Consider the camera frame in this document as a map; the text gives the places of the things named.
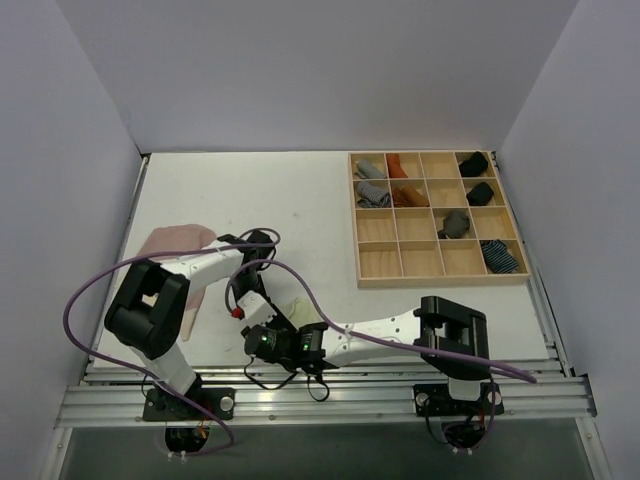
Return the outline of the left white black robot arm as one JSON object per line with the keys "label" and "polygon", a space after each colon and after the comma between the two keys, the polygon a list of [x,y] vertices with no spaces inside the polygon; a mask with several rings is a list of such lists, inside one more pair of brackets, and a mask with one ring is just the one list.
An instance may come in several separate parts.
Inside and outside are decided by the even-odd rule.
{"label": "left white black robot arm", "polygon": [[150,375],[169,386],[165,405],[179,419],[194,417],[202,395],[178,337],[190,297],[227,280],[248,326],[264,325],[279,314],[268,299],[260,271],[279,242],[276,232],[254,229],[242,237],[224,235],[201,251],[156,262],[134,262],[107,310],[104,324],[143,362]]}

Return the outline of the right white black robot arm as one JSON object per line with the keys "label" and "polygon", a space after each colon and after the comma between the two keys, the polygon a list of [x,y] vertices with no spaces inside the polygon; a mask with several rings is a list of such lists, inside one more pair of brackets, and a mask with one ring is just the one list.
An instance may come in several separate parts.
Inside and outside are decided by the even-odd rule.
{"label": "right white black robot arm", "polygon": [[293,373],[316,376],[365,360],[413,355],[390,342],[455,355],[489,357],[486,317],[461,304],[426,296],[420,306],[399,315],[331,328],[324,321],[301,327],[270,304],[237,311],[248,325],[241,330],[247,355],[279,364]]}

